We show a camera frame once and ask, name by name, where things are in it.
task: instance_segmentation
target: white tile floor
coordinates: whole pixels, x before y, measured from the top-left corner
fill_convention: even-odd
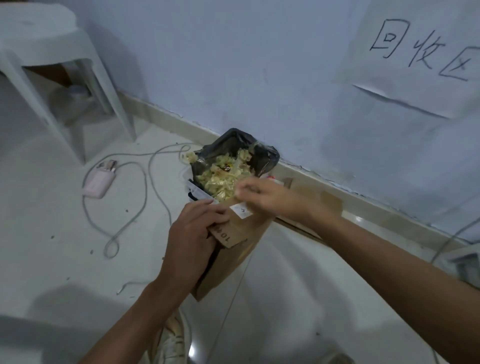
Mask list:
[[[131,143],[114,117],[98,110],[84,117],[74,130],[89,160],[81,167],[0,76],[0,362],[75,363],[142,290],[129,286],[116,295],[122,284],[158,273],[168,218],[150,185],[145,212],[121,235],[112,260],[102,256],[106,238],[87,224],[81,207],[82,178],[100,157],[188,142],[142,120],[135,124],[142,133]],[[118,160],[146,166],[148,157]],[[109,231],[142,204],[135,168],[119,170],[107,195],[88,201],[92,218]],[[156,186],[174,218],[188,202],[186,173],[176,154],[154,162]],[[432,255],[344,214],[412,254]],[[183,310],[198,364],[208,357],[211,364],[315,363],[333,345],[358,364],[434,363],[423,340],[332,250],[277,224],[222,285],[200,303],[189,297]]]

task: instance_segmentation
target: pink power bank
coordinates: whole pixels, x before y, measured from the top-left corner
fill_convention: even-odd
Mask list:
[[[84,196],[102,198],[115,179],[115,172],[106,169],[97,169],[87,180],[84,187]]]

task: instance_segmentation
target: cardboard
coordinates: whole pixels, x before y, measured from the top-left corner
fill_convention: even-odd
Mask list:
[[[290,189],[295,191],[296,193],[308,198],[309,200],[316,202],[318,204],[325,205],[328,207],[330,210],[332,210],[335,214],[341,216],[342,211],[343,211],[343,201],[336,197],[333,196],[332,194],[329,194],[328,192],[322,190],[321,188],[318,188],[314,184],[308,184],[305,182],[299,182],[295,179],[292,180],[290,184]],[[293,220],[290,220],[289,218],[285,218],[282,216],[279,216],[276,218],[276,222],[279,224],[282,224],[283,226],[286,226],[304,236],[307,236],[315,241],[318,241],[320,243],[324,243],[323,239],[321,236],[319,236],[316,232],[314,232],[312,229],[307,228],[306,226],[299,224],[298,222],[295,222]]]
[[[238,203],[240,202],[234,197],[222,202],[228,207]],[[252,215],[240,218],[234,210],[229,208],[228,222],[208,228],[217,240],[217,245],[206,271],[191,292],[197,301],[204,298],[242,264],[275,218],[251,205],[247,205],[247,208]]]

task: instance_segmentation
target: wall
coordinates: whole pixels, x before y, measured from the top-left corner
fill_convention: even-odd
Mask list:
[[[61,2],[118,88],[215,132],[250,132],[450,233],[480,215],[479,113],[441,119],[331,83],[368,0]]]

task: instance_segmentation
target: paper sign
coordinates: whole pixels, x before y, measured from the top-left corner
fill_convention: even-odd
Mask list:
[[[444,117],[480,102],[477,0],[372,0],[336,79]]]
[[[241,219],[247,218],[253,213],[247,208],[247,204],[245,202],[240,202],[239,204],[232,205],[230,208],[238,215]]]

